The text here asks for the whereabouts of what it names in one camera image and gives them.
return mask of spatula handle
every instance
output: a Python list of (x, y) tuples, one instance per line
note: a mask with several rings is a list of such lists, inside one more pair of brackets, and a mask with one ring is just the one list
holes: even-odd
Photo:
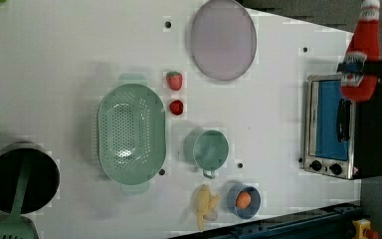
[(23, 158), (21, 163), (20, 176), (18, 177), (17, 189), (15, 191), (14, 202), (12, 204), (11, 216), (19, 216), (23, 206), (24, 195), (26, 194), (27, 183), (29, 181), (31, 162)]

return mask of red strawberry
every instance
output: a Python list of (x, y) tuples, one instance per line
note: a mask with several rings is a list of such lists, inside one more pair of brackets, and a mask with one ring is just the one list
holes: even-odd
[(169, 72), (166, 74), (166, 81), (170, 89), (179, 91), (182, 87), (182, 75), (178, 72)]
[(179, 100), (172, 102), (169, 105), (169, 108), (172, 111), (172, 113), (176, 116), (179, 116), (184, 112), (184, 104), (182, 104), (182, 102)]

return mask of oven window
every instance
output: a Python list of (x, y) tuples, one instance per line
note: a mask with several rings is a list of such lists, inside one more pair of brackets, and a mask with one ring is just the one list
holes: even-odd
[(337, 111), (343, 96), (339, 81), (319, 82), (315, 156), (348, 159), (348, 141), (337, 138)]

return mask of black pot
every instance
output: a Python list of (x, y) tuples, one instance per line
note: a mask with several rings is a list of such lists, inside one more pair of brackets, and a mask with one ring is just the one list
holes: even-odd
[(0, 153), (0, 210), (11, 212), (23, 160), (31, 165), (21, 213), (37, 211), (55, 196), (60, 174), (57, 165), (32, 143), (15, 143)]

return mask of oven door handle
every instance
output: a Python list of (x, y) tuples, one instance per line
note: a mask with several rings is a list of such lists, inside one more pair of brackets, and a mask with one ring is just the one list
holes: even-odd
[(343, 142), (349, 140), (350, 101), (340, 99), (336, 118), (337, 140)]

